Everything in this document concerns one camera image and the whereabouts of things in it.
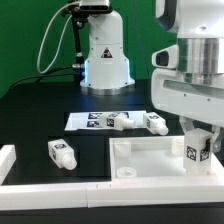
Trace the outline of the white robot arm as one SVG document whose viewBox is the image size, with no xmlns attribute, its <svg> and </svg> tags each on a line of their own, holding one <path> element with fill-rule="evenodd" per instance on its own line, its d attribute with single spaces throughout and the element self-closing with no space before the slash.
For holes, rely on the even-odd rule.
<svg viewBox="0 0 224 224">
<path fill-rule="evenodd" d="M 118 94 L 134 84 L 123 54 L 122 18 L 110 0 L 81 0 L 79 7 L 90 24 L 81 88 Z M 177 43 L 152 55 L 152 103 L 178 115 L 186 133 L 195 121 L 210 124 L 210 150 L 217 152 L 224 140 L 224 0 L 156 0 L 155 17 Z"/>
</svg>

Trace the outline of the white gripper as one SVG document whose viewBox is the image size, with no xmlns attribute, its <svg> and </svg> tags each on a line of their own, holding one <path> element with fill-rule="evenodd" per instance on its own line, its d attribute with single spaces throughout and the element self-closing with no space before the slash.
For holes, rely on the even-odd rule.
<svg viewBox="0 0 224 224">
<path fill-rule="evenodd" d="M 210 151 L 218 153 L 224 139 L 224 74 L 216 75 L 211 85 L 191 84 L 175 70 L 154 70 L 151 98 L 158 110 L 179 115 L 184 134 L 195 129 L 193 120 L 212 126 Z"/>
</svg>

